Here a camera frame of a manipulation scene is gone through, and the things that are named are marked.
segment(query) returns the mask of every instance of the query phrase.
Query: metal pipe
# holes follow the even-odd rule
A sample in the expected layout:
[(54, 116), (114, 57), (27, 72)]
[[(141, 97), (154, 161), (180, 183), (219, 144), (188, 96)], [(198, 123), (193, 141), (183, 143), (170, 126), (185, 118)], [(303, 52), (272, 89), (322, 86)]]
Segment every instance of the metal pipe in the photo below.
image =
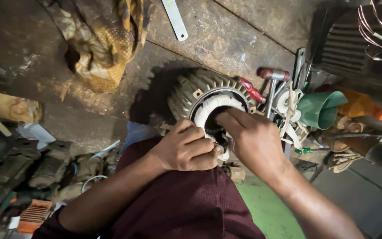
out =
[(276, 86), (276, 79), (272, 79), (271, 80), (271, 85), (270, 85), (270, 88), (269, 88), (269, 99), (268, 99), (268, 106), (266, 107), (266, 111), (265, 111), (265, 115), (266, 117), (269, 119), (271, 114), (272, 114), (272, 103), (273, 103), (273, 99), (274, 99), (274, 95), (275, 95), (275, 86)]
[(345, 133), (345, 134), (323, 134), (322, 138), (352, 138), (352, 137), (378, 137), (382, 138), (382, 134), (371, 133)]

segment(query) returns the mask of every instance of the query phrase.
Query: paper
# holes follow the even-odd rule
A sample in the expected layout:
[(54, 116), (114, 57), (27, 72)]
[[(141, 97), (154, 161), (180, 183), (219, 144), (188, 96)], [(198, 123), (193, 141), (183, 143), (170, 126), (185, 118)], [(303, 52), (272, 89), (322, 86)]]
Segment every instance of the paper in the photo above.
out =
[(46, 147), (49, 143), (56, 141), (50, 133), (48, 133), (40, 124), (38, 123), (28, 123), (19, 126), (17, 132), (23, 138), (27, 138), (30, 140), (39, 140), (37, 149), (42, 149)]

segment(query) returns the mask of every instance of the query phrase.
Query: wooden plank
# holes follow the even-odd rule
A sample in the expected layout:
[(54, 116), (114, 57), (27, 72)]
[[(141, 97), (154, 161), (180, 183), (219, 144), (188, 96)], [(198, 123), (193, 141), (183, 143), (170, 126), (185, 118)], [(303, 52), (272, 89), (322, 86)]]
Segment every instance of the wooden plank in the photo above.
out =
[(241, 76), (260, 87), (259, 67), (293, 71), (294, 55), (212, 0), (177, 1), (188, 32), (178, 41), (161, 1), (147, 40), (229, 76)]
[(216, 0), (292, 52), (308, 47), (312, 18), (321, 0)]

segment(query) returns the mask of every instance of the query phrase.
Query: metal ruler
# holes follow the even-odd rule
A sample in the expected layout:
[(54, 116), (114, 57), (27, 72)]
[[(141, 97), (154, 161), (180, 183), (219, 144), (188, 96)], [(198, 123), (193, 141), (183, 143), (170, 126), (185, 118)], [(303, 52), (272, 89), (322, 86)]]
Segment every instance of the metal ruler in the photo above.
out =
[(179, 13), (175, 0), (162, 0), (162, 2), (178, 40), (183, 41), (187, 39), (188, 33), (185, 29), (184, 22), (182, 21), (181, 14)]

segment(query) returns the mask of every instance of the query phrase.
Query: man's right hand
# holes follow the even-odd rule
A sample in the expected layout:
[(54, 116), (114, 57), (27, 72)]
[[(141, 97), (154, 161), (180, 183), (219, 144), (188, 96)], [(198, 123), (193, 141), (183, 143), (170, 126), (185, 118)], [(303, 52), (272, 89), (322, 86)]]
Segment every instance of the man's right hand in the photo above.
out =
[(234, 154), (264, 182), (275, 180), (292, 166), (284, 156), (278, 127), (266, 117), (230, 108), (216, 121), (234, 139)]

